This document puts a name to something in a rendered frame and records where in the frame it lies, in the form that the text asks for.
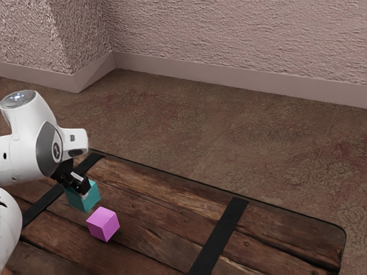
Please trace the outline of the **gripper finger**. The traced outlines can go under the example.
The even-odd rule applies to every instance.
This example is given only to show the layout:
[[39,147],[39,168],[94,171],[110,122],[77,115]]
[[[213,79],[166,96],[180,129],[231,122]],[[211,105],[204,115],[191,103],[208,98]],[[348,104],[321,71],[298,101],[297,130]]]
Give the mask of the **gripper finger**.
[[64,173],[60,176],[58,182],[64,187],[79,187],[82,185],[84,178],[75,172]]
[[80,195],[82,198],[85,198],[90,190],[90,183],[87,176],[83,176],[80,179],[74,178],[73,180],[73,189]]

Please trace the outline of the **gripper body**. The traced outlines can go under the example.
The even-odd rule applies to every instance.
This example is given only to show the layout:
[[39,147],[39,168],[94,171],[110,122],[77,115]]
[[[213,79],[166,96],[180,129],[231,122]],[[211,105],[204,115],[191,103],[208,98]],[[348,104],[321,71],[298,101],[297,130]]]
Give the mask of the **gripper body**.
[[61,182],[62,176],[70,175],[71,172],[73,172],[73,158],[61,162],[55,172],[51,175],[51,178]]

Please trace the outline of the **teal block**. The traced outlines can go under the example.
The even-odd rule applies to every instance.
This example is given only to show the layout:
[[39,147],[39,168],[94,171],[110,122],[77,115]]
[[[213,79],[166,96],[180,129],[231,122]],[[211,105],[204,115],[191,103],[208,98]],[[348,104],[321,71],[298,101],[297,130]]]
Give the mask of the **teal block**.
[[64,189],[68,203],[85,213],[89,212],[101,199],[97,183],[93,180],[89,180],[89,183],[91,188],[85,195],[79,195],[74,189],[69,187]]

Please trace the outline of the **pink block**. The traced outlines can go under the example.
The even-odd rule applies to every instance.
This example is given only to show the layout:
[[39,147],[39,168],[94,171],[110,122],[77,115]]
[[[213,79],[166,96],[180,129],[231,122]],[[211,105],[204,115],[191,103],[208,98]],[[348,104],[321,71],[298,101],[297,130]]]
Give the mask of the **pink block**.
[[98,207],[86,220],[92,236],[108,242],[120,228],[116,212],[105,207]]

